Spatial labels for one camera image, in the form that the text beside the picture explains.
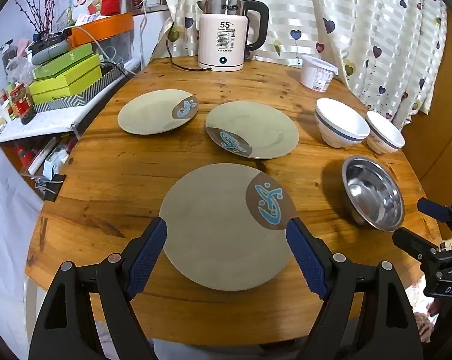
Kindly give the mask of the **person's right hand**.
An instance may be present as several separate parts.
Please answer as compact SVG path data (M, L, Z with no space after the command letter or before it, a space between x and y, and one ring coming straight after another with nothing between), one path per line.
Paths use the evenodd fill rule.
M427 306L426 313L415 312L414 317L417 323L417 329L419 331L420 341L422 343L429 343L433 330L434 324L429 320L429 318L438 315L442 307L442 301L435 299Z

